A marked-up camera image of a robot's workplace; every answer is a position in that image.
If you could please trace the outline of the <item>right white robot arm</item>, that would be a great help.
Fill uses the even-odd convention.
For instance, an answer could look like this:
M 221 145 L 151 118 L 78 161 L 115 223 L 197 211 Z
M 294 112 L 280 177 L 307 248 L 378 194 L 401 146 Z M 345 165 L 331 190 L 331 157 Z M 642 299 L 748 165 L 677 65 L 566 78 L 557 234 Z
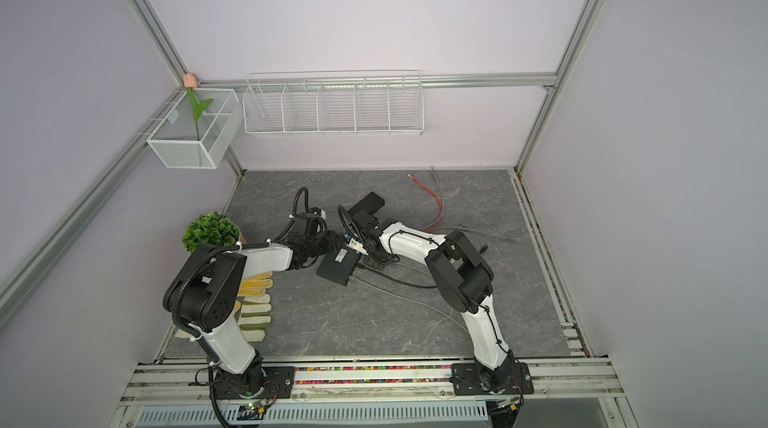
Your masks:
M 384 263 L 407 258 L 428 269 L 445 302 L 463 319 L 480 387 L 491 393 L 511 387 L 523 391 L 525 375 L 495 314 L 493 271 L 463 232 L 431 234 L 398 221 L 380 223 L 366 211 L 352 214 L 343 206 L 337 210 L 344 230 L 366 254 Z

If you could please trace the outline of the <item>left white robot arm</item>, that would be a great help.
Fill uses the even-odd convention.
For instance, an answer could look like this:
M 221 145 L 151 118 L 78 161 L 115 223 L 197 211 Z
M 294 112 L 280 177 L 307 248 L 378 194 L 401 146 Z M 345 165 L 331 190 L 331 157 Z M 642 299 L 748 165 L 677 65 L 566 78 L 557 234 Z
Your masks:
M 260 243 L 199 245 L 163 297 L 173 324 L 198 343 L 210 362 L 232 375 L 258 364 L 257 352 L 235 321 L 235 304 L 245 279 L 269 272 L 301 269 L 340 248 L 344 237 L 311 212 L 298 228 Z

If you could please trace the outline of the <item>small ribbed black switch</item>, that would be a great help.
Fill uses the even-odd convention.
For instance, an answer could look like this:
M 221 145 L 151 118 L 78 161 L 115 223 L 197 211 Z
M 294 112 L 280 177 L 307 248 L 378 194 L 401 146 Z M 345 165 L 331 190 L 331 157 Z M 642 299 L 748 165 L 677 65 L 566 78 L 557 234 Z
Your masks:
M 350 210 L 348 210 L 349 214 L 352 216 L 356 216 L 358 213 L 367 213 L 368 215 L 373 215 L 378 212 L 383 206 L 385 205 L 385 200 L 375 193 L 374 191 L 370 191 L 364 198 L 360 199 Z

